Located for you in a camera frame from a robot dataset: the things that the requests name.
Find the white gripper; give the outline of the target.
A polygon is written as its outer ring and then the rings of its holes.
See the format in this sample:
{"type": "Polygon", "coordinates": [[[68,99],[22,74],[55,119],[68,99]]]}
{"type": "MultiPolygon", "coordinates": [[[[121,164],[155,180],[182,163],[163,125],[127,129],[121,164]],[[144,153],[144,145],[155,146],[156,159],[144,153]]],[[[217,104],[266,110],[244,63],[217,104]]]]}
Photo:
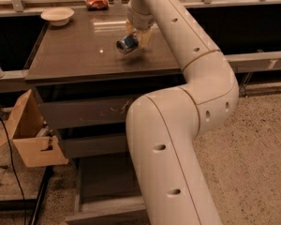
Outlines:
{"type": "Polygon", "coordinates": [[[151,14],[140,14],[132,7],[131,2],[127,5],[126,15],[126,35],[129,38],[138,39],[139,46],[145,48],[152,35],[152,29],[150,27],[155,23],[154,17],[151,14]]]}

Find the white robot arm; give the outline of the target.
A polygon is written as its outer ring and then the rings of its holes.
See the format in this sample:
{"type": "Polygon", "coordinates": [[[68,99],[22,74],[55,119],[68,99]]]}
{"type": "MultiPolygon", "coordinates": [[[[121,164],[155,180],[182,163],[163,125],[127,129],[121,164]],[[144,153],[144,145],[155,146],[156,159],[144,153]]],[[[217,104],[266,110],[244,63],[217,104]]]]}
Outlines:
{"type": "Polygon", "coordinates": [[[194,139],[235,110],[238,83],[213,40],[179,0],[131,0],[138,29],[154,19],[185,84],[137,98],[126,116],[128,148],[151,225],[223,225],[194,139]]]}

